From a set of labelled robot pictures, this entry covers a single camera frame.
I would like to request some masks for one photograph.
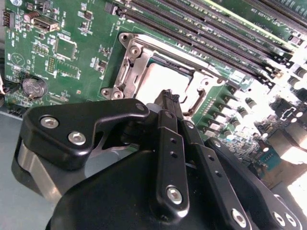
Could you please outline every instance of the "electronic component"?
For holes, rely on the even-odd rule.
[[[219,103],[219,104],[217,105],[217,107],[218,107],[219,111],[220,111],[222,114],[226,115],[226,116],[230,116],[231,114],[234,113],[234,111],[232,110],[232,108],[231,108],[230,106],[226,105],[226,104]]]
[[[248,111],[247,111],[246,109],[244,109],[244,108],[241,108],[241,109],[239,110],[239,114],[241,115],[241,117],[242,117],[243,119],[246,119],[247,117],[249,117]]]
[[[307,131],[301,125],[292,123],[285,130],[299,147],[307,150]]]
[[[275,108],[276,115],[282,120],[291,120],[292,123],[297,121],[297,114],[301,114],[297,109],[287,102],[285,99],[281,99],[278,106]]]
[[[302,102],[307,102],[307,90],[306,89],[300,89],[297,94],[297,98],[301,100]]]
[[[234,120],[233,122],[231,122],[231,124],[235,128],[235,131],[239,131],[243,128],[242,124],[238,120]]]
[[[14,6],[21,6],[23,3],[23,0],[10,0],[10,1]]]
[[[262,152],[267,152],[270,150],[269,145],[267,145],[263,140],[259,140],[258,144],[260,146],[260,149],[262,150]]]
[[[77,51],[77,45],[75,42],[58,37],[54,50],[58,56],[68,60],[73,60]]]
[[[87,20],[92,20],[93,19],[93,13],[90,12],[90,11],[86,11],[84,13],[84,17],[87,19]]]
[[[259,131],[260,135],[262,136],[262,138],[267,138],[268,137],[268,132],[264,129],[263,126],[257,126],[256,127],[257,130]]]
[[[215,120],[208,120],[208,127],[213,130],[219,130],[221,128],[221,124]]]
[[[296,74],[300,77],[300,78],[307,78],[307,70],[303,69],[302,67],[298,68],[296,71]]]
[[[33,12],[30,12],[30,13],[25,13],[24,14],[24,21],[26,23],[30,23],[32,19],[34,19],[35,17],[39,17],[40,16],[40,13],[37,12],[37,11],[33,11]]]
[[[230,130],[226,130],[224,132],[224,136],[229,141],[232,141],[233,139],[235,139],[235,135]]]
[[[15,27],[15,13],[8,10],[2,10],[2,25],[10,29]]]
[[[252,110],[255,110],[257,108],[257,103],[251,98],[247,98],[245,101],[248,104],[249,108],[251,108]]]
[[[225,96],[224,102],[225,102],[226,105],[228,105],[232,108],[238,108],[238,106],[239,106],[239,101],[237,100],[237,98],[233,97],[231,95]]]
[[[215,121],[222,123],[222,124],[225,124],[225,122],[227,120],[227,117],[220,112],[214,112],[213,117],[214,117]]]
[[[289,84],[293,87],[295,90],[300,90],[304,87],[304,83],[300,81],[297,78],[291,78],[289,81]]]
[[[39,99],[48,92],[47,83],[40,78],[26,78],[22,82],[23,92],[30,99]]]
[[[215,133],[215,130],[214,129],[211,129],[211,128],[208,128],[206,127],[203,131],[204,135],[208,136],[208,137],[215,137],[216,133]]]
[[[38,16],[31,20],[35,28],[48,33],[59,30],[59,22],[46,16]]]
[[[281,130],[277,130],[268,141],[281,159],[292,164],[307,163],[307,152],[296,147]]]

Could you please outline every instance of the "silver screw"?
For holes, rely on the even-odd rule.
[[[144,106],[142,105],[142,104],[136,104],[136,107],[139,109],[139,110],[142,110],[142,111],[144,111],[145,110],[145,108],[144,108]]]
[[[113,93],[113,97],[114,97],[115,99],[120,99],[120,98],[122,98],[122,92],[119,92],[119,91],[114,92],[114,93]]]
[[[246,222],[244,216],[242,215],[242,213],[240,213],[238,210],[233,208],[231,210],[231,215],[234,218],[235,222],[237,222],[237,224],[240,225],[240,227],[246,228],[247,222]]]
[[[273,215],[275,217],[275,219],[277,220],[277,222],[281,225],[281,226],[286,226],[285,221],[283,220],[283,218],[281,217],[281,215],[279,215],[277,212],[273,212]]]
[[[297,226],[296,221],[288,213],[286,213],[285,215],[288,221],[290,222],[290,224],[292,224],[293,227],[296,227]]]
[[[187,122],[187,126],[189,127],[189,128],[194,128],[194,125],[191,123],[191,122]]]
[[[68,135],[68,140],[74,145],[83,145],[86,142],[85,135],[79,132],[71,132]]]
[[[174,187],[169,187],[167,189],[167,196],[176,205],[180,205],[182,203],[182,195],[179,190]]]
[[[42,118],[40,124],[45,128],[56,128],[59,126],[57,119],[49,116]]]
[[[130,48],[130,53],[131,53],[131,55],[137,57],[138,55],[140,55],[141,50],[137,46],[133,46],[133,47]]]
[[[220,144],[217,140],[213,141],[213,143],[214,143],[218,148],[221,147],[221,144]]]

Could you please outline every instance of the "capacitor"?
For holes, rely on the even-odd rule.
[[[268,137],[269,134],[264,130],[263,126],[257,126],[256,128],[260,132],[260,134],[261,134],[261,136],[263,138],[267,138]]]
[[[37,11],[33,11],[33,12],[30,12],[30,13],[25,13],[24,14],[24,21],[26,23],[29,23],[29,22],[31,22],[31,20],[33,18],[36,18],[36,17],[39,17],[39,16],[40,16],[40,13],[37,12]]]
[[[242,129],[242,124],[238,120],[234,120],[231,124],[233,125],[236,131]]]
[[[251,108],[252,110],[255,110],[257,108],[257,103],[251,98],[246,99],[246,103],[248,104],[249,108]]]
[[[289,81],[289,84],[293,87],[293,89],[295,90],[300,90],[304,87],[304,84],[302,81],[300,81],[299,79],[297,78],[292,78],[290,81]]]
[[[239,113],[242,118],[248,117],[248,111],[246,111],[246,109],[242,109]]]
[[[263,140],[259,140],[258,144],[263,152],[267,152],[270,150],[269,145],[267,145]]]
[[[307,70],[303,69],[302,67],[298,68],[298,70],[296,71],[296,74],[300,78],[307,78]]]
[[[229,140],[229,141],[235,139],[234,134],[233,134],[230,130],[226,130],[226,131],[224,132],[224,136],[225,136],[225,138],[226,138],[227,140]]]

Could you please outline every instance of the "microchip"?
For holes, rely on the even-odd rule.
[[[55,44],[55,52],[57,55],[73,60],[75,57],[77,45],[75,42],[58,37]]]
[[[84,17],[85,17],[86,19],[88,19],[88,20],[91,20],[91,19],[93,18],[93,13],[90,12],[90,11],[86,11],[86,12],[84,13]]]
[[[241,149],[248,150],[249,148],[250,148],[250,145],[244,144]]]
[[[87,27],[87,23],[82,23],[81,24],[81,28],[86,28]]]
[[[105,69],[105,68],[106,68],[106,62],[100,60],[100,61],[98,62],[98,66]]]
[[[27,2],[27,3],[26,3],[26,6],[27,6],[27,9],[28,9],[28,10],[30,10],[30,11],[33,11],[33,10],[34,10],[34,6],[33,6],[32,3]]]

